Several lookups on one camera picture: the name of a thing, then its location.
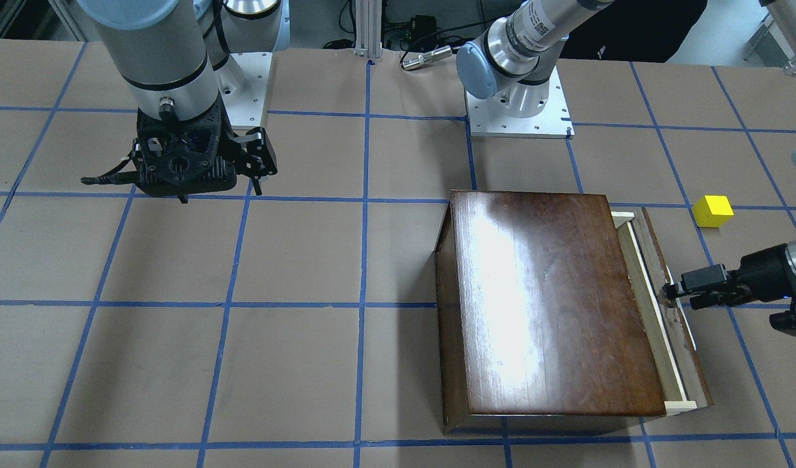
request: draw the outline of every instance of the wooden cabinet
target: wooden cabinet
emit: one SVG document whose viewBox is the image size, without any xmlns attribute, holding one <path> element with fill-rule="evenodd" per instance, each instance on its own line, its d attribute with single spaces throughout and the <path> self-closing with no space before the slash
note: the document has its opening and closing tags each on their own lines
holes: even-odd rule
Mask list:
<svg viewBox="0 0 796 468">
<path fill-rule="evenodd" d="M 710 404 L 642 211 L 605 196 L 452 192 L 436 245 L 444 429 L 499 415 L 608 432 Z"/>
</svg>

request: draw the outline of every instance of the yellow block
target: yellow block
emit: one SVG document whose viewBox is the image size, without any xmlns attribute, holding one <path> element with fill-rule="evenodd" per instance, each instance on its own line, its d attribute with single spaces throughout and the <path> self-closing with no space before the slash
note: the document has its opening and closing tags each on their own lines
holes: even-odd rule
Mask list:
<svg viewBox="0 0 796 468">
<path fill-rule="evenodd" d="M 700 228 L 718 228 L 734 217 L 734 210 L 727 196 L 705 195 L 693 205 L 693 216 Z"/>
</svg>

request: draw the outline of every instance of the glossy wood surface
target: glossy wood surface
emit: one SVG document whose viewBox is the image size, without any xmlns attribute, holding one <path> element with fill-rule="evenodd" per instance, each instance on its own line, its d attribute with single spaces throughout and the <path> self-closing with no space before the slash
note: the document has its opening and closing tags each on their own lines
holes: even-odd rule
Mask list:
<svg viewBox="0 0 796 468">
<path fill-rule="evenodd" d="M 445 400 L 463 385 L 472 415 L 665 414 L 604 196 L 452 192 L 448 224 L 457 272 L 440 273 L 439 292 L 458 287 L 460 320 L 442 327 L 460 327 L 463 364 L 443 339 Z M 446 381 L 458 378 L 448 365 L 463 365 L 463 383 Z"/>
</svg>

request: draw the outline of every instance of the wooden box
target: wooden box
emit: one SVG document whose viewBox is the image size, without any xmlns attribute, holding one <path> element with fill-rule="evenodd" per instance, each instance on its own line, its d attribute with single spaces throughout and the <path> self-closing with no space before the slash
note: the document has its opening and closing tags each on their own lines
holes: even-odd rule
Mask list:
<svg viewBox="0 0 796 468">
<path fill-rule="evenodd" d="M 712 404 L 642 210 L 452 192 L 436 245 L 444 430 L 604 433 Z"/>
</svg>

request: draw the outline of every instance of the black cloth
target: black cloth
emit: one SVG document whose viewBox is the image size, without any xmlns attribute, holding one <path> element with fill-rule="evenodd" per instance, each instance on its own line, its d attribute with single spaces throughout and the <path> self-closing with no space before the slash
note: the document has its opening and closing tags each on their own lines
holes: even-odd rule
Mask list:
<svg viewBox="0 0 796 468">
<path fill-rule="evenodd" d="M 706 7 L 707 0 L 616 0 L 571 32 L 561 58 L 666 62 Z"/>
</svg>

